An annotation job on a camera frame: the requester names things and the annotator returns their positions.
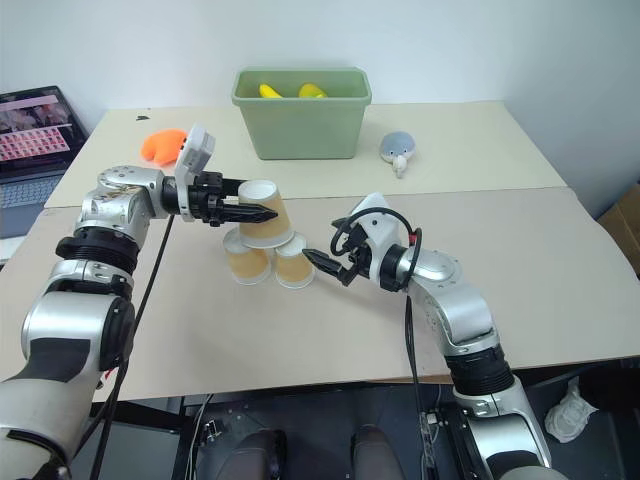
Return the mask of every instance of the white wall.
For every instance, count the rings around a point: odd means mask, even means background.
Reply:
[[[0,2],[0,87],[57,84],[89,129],[228,104],[246,65],[357,65],[377,103],[506,99],[592,213],[640,176],[635,0]]]

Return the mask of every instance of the laptop screen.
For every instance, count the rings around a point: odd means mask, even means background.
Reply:
[[[64,170],[85,140],[57,87],[0,95],[0,177]]]

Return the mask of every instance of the paper cup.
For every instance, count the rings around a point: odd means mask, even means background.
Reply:
[[[251,248],[273,248],[293,237],[291,222],[275,183],[269,180],[249,180],[238,188],[240,203],[257,203],[278,212],[276,218],[263,223],[241,223],[240,240]]]
[[[313,280],[315,268],[302,253],[304,248],[307,240],[299,233],[276,248],[276,279],[283,287],[303,288]]]
[[[265,250],[249,248],[240,241],[238,228],[227,232],[222,241],[233,279],[241,285],[255,285],[271,274]]]

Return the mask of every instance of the laptop keyboard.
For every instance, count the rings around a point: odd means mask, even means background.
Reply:
[[[0,208],[44,203],[62,177],[47,177],[0,185]]]

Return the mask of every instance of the green plastic bin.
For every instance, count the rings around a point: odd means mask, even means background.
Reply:
[[[261,83],[283,98],[261,98]],[[328,97],[298,98],[305,83],[315,83]],[[263,160],[352,158],[371,89],[357,68],[249,68],[236,77],[232,100]]]

